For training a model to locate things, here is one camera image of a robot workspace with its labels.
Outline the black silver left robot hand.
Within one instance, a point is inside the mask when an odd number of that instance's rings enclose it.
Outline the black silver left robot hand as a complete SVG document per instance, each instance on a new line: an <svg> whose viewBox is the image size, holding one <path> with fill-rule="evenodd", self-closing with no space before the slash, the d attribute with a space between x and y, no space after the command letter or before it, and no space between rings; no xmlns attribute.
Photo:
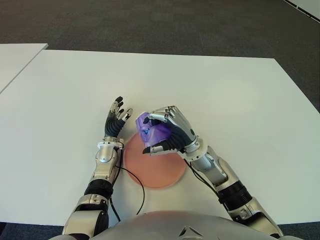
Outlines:
<svg viewBox="0 0 320 240"><path fill-rule="evenodd" d="M127 110L124 110L122 108L123 104L122 96L117 97L111 104L105 121L104 137L117 138L125 123L131 117L133 109L128 108Z"/></svg>

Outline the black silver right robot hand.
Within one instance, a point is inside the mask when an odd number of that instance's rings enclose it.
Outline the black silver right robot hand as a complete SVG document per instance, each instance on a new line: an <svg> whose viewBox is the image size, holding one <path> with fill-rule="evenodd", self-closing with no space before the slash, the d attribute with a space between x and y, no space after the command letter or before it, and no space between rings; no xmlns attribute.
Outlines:
<svg viewBox="0 0 320 240"><path fill-rule="evenodd" d="M177 106L166 106L151 111L144 124L151 123L153 126L162 125L170 131L170 135L143 150L143 154L163 154L166 151L181 151L191 145L197 138L192 126Z"/></svg>

